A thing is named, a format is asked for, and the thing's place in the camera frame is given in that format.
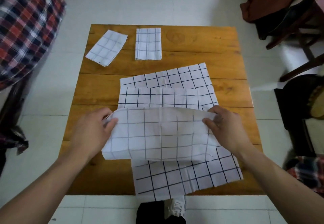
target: plaid cloth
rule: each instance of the plaid cloth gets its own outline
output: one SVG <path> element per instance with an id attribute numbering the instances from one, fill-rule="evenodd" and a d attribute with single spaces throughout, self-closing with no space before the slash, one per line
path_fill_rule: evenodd
<path id="1" fill-rule="evenodd" d="M 56 36 L 64 0 L 0 0 L 0 90 L 37 65 Z"/>
<path id="2" fill-rule="evenodd" d="M 321 196 L 324 194 L 324 156 L 298 156 L 287 162 L 287 172 Z"/>

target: wooden plank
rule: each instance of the wooden plank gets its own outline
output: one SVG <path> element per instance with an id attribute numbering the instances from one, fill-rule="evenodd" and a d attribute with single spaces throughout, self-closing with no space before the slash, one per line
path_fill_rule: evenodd
<path id="1" fill-rule="evenodd" d="M 69 147 L 62 142 L 60 154 Z M 203 189 L 190 195 L 258 195 L 264 194 L 252 174 L 241 165 L 244 180 Z M 68 195 L 135 195 L 130 160 L 105 160 L 97 154 L 73 181 Z"/>
<path id="2" fill-rule="evenodd" d="M 117 105 L 72 105 L 70 109 L 69 118 L 67 120 L 65 133 L 63 140 L 69 141 L 71 139 L 71 134 L 73 127 L 77 120 L 83 116 L 85 113 L 94 111 L 101 107 L 108 107 L 112 111 L 117 109 Z M 261 144 L 261 139 L 259 135 L 258 126 L 256 123 L 253 108 L 228 108 L 232 112 L 240 114 L 242 118 L 243 126 L 252 142 L 252 144 Z"/>
<path id="3" fill-rule="evenodd" d="M 127 75 L 79 74 L 73 105 L 117 105 L 120 78 Z M 223 107 L 253 107 L 247 80 L 212 79 L 218 102 Z"/>
<path id="4" fill-rule="evenodd" d="M 152 26 L 152 25 L 103 25 L 92 24 L 87 41 L 90 49 L 108 29 L 128 35 L 124 50 L 135 50 L 136 29 L 161 28 L 163 51 L 184 52 L 240 52 L 234 27 L 204 26 Z"/>
<path id="5" fill-rule="evenodd" d="M 84 57 L 80 73 L 141 75 L 205 62 L 210 78 L 247 79 L 243 58 L 238 52 L 216 54 L 163 51 L 162 60 L 159 61 L 138 61 L 134 57 L 134 50 L 121 50 L 107 67 Z"/>

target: hand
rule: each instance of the hand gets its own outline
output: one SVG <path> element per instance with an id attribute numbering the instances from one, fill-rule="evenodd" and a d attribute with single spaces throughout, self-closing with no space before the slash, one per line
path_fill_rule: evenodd
<path id="1" fill-rule="evenodd" d="M 219 105 L 210 108 L 208 111 L 218 115 L 215 116 L 213 121 L 204 118 L 202 122 L 210 128 L 224 148 L 238 156 L 242 149 L 252 145 L 243 128 L 239 114 L 230 112 Z"/>
<path id="2" fill-rule="evenodd" d="M 70 151 L 85 157 L 87 162 L 100 152 L 118 121 L 118 118 L 113 118 L 103 125 L 103 118 L 111 113 L 109 108 L 100 108 L 83 115 L 74 127 Z"/>

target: forearm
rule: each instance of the forearm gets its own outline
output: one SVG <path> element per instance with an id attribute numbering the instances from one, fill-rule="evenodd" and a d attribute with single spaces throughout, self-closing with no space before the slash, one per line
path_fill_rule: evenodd
<path id="1" fill-rule="evenodd" d="M 288 223 L 322 223 L 324 199 L 253 146 L 237 156 Z"/>
<path id="2" fill-rule="evenodd" d="M 48 223 L 73 180 L 86 164 L 67 153 L 0 209 L 0 223 Z"/>

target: person's left arm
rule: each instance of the person's left arm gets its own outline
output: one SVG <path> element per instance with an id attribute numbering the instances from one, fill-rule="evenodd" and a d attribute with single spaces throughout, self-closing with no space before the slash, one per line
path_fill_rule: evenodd
<path id="1" fill-rule="evenodd" d="M 0 209 L 0 223 L 48 223 L 75 177 L 108 140 L 117 123 L 114 118 L 103 126 L 109 114 L 110 109 L 101 108 L 80 118 L 67 152 Z"/>

